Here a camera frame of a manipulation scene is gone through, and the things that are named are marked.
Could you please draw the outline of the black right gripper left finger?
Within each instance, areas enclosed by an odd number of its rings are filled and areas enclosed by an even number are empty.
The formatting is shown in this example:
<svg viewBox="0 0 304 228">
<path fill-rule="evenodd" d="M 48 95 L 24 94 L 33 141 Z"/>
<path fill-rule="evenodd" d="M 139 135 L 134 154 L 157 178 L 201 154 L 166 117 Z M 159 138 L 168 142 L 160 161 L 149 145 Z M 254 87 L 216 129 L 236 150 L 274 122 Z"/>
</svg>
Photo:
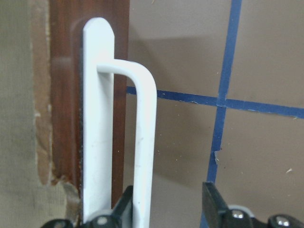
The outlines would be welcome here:
<svg viewBox="0 0 304 228">
<path fill-rule="evenodd" d="M 123 192 L 115 207 L 78 225 L 79 228 L 132 228 L 133 227 L 133 186 Z"/>
</svg>

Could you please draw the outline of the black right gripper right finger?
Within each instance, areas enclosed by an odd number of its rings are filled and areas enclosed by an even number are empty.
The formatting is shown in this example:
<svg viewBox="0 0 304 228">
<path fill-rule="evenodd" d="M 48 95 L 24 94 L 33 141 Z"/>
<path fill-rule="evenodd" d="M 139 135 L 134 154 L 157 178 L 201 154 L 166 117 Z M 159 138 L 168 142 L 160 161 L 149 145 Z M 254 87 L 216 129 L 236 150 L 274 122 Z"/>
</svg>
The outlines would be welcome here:
<svg viewBox="0 0 304 228">
<path fill-rule="evenodd" d="M 202 184 L 203 228 L 302 228 L 304 223 L 287 214 L 270 216 L 259 221 L 252 211 L 240 205 L 228 205 L 213 182 Z"/>
</svg>

